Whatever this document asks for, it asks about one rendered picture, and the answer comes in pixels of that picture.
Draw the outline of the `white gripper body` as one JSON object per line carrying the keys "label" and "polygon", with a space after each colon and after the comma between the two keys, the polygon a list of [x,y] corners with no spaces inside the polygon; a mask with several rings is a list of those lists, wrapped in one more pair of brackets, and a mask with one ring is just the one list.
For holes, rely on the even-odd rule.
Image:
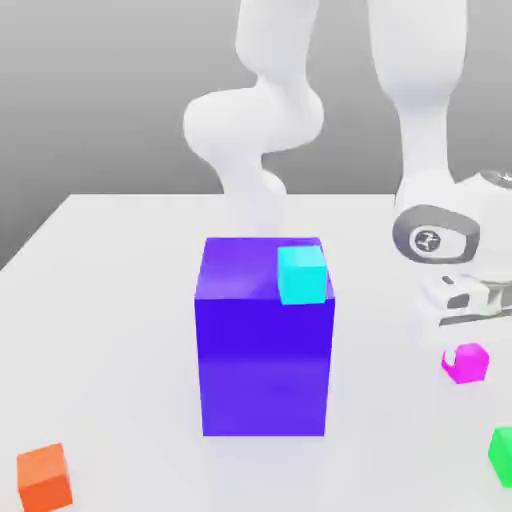
{"label": "white gripper body", "polygon": [[488,316],[430,304],[414,308],[414,341],[426,350],[454,349],[466,343],[488,346],[511,337],[512,308]]}

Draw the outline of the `small magenta cube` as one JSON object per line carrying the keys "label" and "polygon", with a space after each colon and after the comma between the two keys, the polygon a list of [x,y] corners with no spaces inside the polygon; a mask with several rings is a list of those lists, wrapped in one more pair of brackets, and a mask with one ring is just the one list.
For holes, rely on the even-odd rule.
{"label": "small magenta cube", "polygon": [[456,384],[483,381],[489,366],[490,356],[478,343],[459,345],[454,356],[447,360],[443,353],[441,366]]}

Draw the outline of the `small green cube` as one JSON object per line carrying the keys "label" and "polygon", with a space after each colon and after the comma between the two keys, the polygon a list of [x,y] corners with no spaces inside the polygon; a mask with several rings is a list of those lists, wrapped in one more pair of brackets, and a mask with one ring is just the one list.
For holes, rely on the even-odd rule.
{"label": "small green cube", "polygon": [[488,450],[488,458],[504,488],[512,488],[512,427],[496,427]]}

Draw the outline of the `small cyan cube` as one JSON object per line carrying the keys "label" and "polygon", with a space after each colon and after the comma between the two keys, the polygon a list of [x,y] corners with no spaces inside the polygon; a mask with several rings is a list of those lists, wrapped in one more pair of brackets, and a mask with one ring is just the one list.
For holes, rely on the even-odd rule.
{"label": "small cyan cube", "polygon": [[327,263],[321,247],[279,247],[277,284],[284,305],[324,303],[327,294]]}

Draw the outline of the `small orange cube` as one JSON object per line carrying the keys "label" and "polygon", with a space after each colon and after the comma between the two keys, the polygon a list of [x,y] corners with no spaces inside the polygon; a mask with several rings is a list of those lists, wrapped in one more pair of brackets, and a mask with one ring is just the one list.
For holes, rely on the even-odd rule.
{"label": "small orange cube", "polygon": [[16,464],[23,512],[52,512],[73,504],[70,475],[61,443],[19,454]]}

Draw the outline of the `large purple box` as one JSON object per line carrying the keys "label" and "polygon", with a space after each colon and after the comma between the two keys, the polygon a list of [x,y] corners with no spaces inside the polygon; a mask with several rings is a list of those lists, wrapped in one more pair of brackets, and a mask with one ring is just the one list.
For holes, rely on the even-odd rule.
{"label": "large purple box", "polygon": [[335,293],[284,305],[277,250],[317,238],[209,237],[194,296],[202,429],[206,436],[325,432]]}

